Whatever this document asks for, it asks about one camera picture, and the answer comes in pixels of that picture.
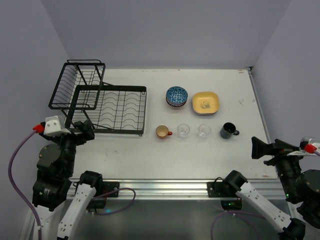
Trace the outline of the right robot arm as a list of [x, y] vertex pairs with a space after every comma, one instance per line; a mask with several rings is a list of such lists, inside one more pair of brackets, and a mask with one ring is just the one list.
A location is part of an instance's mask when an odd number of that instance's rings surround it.
[[302, 240], [306, 226], [320, 228], [320, 171], [302, 171], [304, 157], [320, 155], [320, 140], [304, 137], [298, 146], [275, 139], [272, 143], [251, 138], [252, 159], [265, 156], [263, 163], [275, 168], [281, 189], [267, 195], [259, 192], [242, 173], [232, 170], [222, 181], [221, 190], [226, 196], [236, 196], [262, 215], [277, 232], [280, 240]]

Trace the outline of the blue mug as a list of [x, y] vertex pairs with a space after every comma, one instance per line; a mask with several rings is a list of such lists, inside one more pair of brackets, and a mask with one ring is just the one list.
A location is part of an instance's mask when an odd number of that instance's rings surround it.
[[237, 130], [236, 126], [231, 123], [231, 122], [226, 122], [220, 132], [219, 132], [220, 136], [223, 139], [230, 139], [232, 136], [238, 136], [240, 134], [240, 132]]

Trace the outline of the blue triangle pattern bowl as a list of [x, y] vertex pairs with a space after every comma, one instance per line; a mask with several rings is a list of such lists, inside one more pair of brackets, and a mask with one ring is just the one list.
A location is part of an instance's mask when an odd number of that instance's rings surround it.
[[166, 99], [173, 103], [183, 103], [188, 100], [188, 92], [181, 86], [172, 86], [166, 91]]

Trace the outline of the yellow plastic plate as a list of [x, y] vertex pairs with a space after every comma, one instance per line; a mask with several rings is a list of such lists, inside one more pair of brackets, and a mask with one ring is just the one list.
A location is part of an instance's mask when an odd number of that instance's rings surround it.
[[220, 109], [219, 97], [215, 92], [197, 92], [192, 97], [192, 108], [196, 114], [212, 115]]

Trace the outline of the clear drinking glass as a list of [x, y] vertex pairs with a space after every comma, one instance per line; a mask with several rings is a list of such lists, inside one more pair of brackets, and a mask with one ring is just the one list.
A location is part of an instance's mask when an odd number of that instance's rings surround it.
[[182, 123], [178, 125], [177, 135], [179, 138], [186, 139], [189, 136], [189, 133], [190, 133], [190, 127], [187, 124]]
[[201, 124], [198, 127], [198, 137], [201, 139], [207, 138], [211, 134], [211, 127], [207, 124]]

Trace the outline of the orange mug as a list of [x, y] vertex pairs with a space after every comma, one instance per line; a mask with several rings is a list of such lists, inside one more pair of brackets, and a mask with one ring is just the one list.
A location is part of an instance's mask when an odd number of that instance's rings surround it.
[[173, 133], [168, 129], [167, 126], [165, 125], [159, 125], [156, 129], [155, 129], [155, 133], [156, 135], [161, 138], [164, 139], [168, 136], [172, 136]]

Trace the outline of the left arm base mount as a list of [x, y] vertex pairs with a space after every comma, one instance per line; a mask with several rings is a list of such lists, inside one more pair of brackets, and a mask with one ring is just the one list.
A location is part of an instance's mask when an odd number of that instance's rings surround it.
[[[117, 190], [119, 188], [120, 188], [120, 183], [118, 181], [104, 181], [102, 192], [99, 192], [97, 195], [99, 196], [102, 194], [106, 194], [114, 190]], [[103, 198], [91, 200], [87, 206], [87, 210], [91, 212], [94, 211], [95, 213], [97, 213], [98, 210], [104, 209], [106, 207], [108, 198], [117, 198], [118, 195], [119, 193], [116, 192], [109, 196], [104, 196]]]

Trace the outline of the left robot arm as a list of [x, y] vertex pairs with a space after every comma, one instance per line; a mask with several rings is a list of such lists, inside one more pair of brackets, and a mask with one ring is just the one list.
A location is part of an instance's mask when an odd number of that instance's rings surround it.
[[70, 240], [89, 202], [103, 189], [102, 175], [85, 171], [80, 176], [70, 207], [61, 216], [72, 185], [70, 178], [74, 173], [76, 148], [95, 138], [89, 119], [73, 125], [79, 130], [78, 134], [65, 128], [58, 117], [53, 116], [33, 128], [37, 134], [52, 142], [38, 154], [37, 178], [32, 187], [35, 232], [40, 240]]

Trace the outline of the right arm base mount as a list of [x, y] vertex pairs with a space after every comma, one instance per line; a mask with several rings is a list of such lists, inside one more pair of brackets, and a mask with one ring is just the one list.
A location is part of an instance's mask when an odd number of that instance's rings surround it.
[[243, 201], [235, 193], [225, 188], [222, 177], [206, 183], [207, 195], [209, 198], [220, 200], [220, 205], [225, 211], [240, 211], [243, 208]]

